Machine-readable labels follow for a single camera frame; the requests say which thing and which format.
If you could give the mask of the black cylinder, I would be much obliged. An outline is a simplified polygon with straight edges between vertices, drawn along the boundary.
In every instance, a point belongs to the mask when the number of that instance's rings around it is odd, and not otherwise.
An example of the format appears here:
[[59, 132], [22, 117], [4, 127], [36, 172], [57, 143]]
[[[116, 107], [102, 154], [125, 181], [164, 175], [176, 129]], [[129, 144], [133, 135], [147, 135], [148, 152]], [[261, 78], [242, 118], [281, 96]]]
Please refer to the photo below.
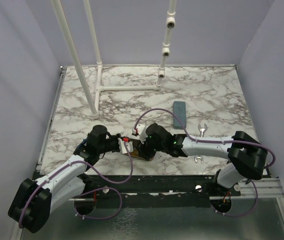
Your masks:
[[144, 144], [137, 139], [131, 139], [133, 144], [133, 152], [132, 157], [145, 160], [145, 161], [152, 161], [156, 152], [153, 149], [146, 147]]

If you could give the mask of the blue-grey glasses case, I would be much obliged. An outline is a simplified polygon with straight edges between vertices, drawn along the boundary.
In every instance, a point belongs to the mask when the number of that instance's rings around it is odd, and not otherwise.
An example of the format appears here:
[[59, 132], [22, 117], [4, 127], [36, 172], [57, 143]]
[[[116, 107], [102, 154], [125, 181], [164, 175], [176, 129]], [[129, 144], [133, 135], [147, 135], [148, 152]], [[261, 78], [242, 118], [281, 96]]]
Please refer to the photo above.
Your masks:
[[180, 120], [173, 117], [173, 128], [182, 130], [187, 125], [186, 103], [184, 101], [173, 102], [173, 114]]

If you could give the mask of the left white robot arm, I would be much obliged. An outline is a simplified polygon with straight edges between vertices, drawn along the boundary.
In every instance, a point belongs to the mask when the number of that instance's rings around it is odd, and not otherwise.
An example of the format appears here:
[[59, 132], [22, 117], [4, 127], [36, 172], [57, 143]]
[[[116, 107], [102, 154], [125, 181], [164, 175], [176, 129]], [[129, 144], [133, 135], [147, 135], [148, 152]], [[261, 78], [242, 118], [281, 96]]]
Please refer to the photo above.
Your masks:
[[36, 180], [24, 180], [8, 210], [8, 216], [32, 233], [39, 231], [50, 214], [69, 199], [92, 193], [85, 172], [95, 165], [100, 155], [108, 152], [129, 153], [132, 144], [120, 134], [111, 135], [103, 125], [96, 125], [60, 167]]

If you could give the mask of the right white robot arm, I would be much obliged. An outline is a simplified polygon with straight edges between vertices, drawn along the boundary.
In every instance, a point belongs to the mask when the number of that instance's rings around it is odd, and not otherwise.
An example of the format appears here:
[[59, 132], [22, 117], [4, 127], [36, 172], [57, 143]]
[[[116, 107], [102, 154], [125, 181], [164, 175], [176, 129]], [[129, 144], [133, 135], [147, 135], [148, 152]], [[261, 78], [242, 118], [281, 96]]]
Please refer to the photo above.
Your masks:
[[187, 134], [171, 134], [162, 126], [138, 124], [133, 133], [139, 136], [138, 156], [150, 161], [157, 152], [172, 157], [207, 156], [229, 160], [218, 170], [211, 183], [212, 192], [218, 196], [244, 178], [260, 180], [263, 176], [267, 150], [243, 131], [227, 137], [195, 137]]

